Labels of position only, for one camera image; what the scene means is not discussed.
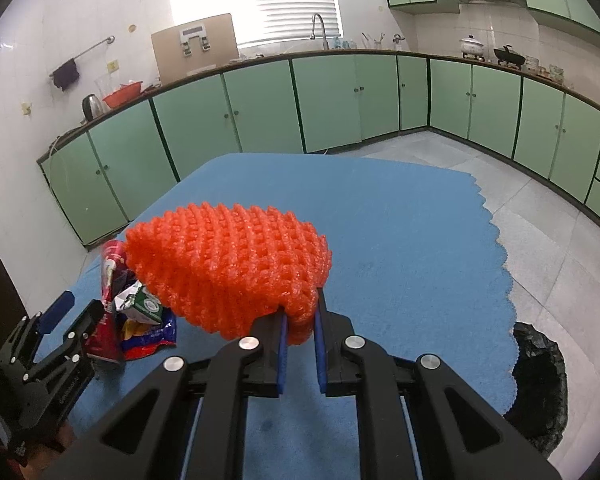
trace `orange mesh packaging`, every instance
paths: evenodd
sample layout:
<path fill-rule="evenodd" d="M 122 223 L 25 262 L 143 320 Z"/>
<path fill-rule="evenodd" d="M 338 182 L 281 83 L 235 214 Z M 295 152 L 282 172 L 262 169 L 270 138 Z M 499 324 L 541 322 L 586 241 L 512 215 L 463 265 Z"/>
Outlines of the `orange mesh packaging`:
<path fill-rule="evenodd" d="M 316 288 L 331 269 L 313 225 L 273 207 L 190 204 L 126 232 L 128 266 L 177 316 L 225 339 L 284 307 L 289 342 L 311 334 Z"/>

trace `pot lid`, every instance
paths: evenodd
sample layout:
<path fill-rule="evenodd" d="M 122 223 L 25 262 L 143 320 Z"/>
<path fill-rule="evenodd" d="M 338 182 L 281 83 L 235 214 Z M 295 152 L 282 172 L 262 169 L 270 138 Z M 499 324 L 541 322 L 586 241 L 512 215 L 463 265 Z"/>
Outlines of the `pot lid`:
<path fill-rule="evenodd" d="M 476 40 L 474 38 L 473 34 L 469 34 L 469 36 L 467 36 L 466 38 L 462 38 L 462 40 L 460 40 L 461 43 L 471 43 L 477 46 L 484 46 L 480 41 Z"/>

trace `light switch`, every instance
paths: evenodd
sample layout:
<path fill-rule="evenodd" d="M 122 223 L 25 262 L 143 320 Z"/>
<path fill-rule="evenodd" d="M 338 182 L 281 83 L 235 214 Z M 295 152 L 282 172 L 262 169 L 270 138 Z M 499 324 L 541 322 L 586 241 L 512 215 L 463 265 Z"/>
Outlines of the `light switch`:
<path fill-rule="evenodd" d="M 117 59 L 114 59 L 113 61 L 109 61 L 107 63 L 107 70 L 109 71 L 109 73 L 115 72 L 116 70 L 120 69 L 120 63 L 118 63 Z"/>

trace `red snack wrapper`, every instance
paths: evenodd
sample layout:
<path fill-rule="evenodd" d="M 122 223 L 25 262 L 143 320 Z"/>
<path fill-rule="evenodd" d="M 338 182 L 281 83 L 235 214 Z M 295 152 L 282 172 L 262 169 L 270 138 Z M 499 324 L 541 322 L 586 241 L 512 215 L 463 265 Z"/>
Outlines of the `red snack wrapper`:
<path fill-rule="evenodd" d="M 110 240 L 102 247 L 102 304 L 104 316 L 98 322 L 96 330 L 87 339 L 84 348 L 87 355 L 96 359 L 123 363 L 125 357 L 120 348 L 116 330 L 116 308 L 113 303 L 115 293 L 113 283 L 126 272 L 126 253 L 124 243 Z"/>

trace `faucet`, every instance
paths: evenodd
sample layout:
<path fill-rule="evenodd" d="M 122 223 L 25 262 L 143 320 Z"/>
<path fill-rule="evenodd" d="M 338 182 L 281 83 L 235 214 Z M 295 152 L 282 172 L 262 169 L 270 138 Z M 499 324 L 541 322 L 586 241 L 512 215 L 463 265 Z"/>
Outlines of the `faucet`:
<path fill-rule="evenodd" d="M 317 12 L 311 18 L 311 35 L 309 36 L 310 40 L 315 40 L 315 17 L 318 16 L 320 18 L 320 23 L 322 24 L 322 49 L 328 50 L 329 43 L 327 43 L 327 33 L 324 31 L 324 20 L 322 16 Z"/>

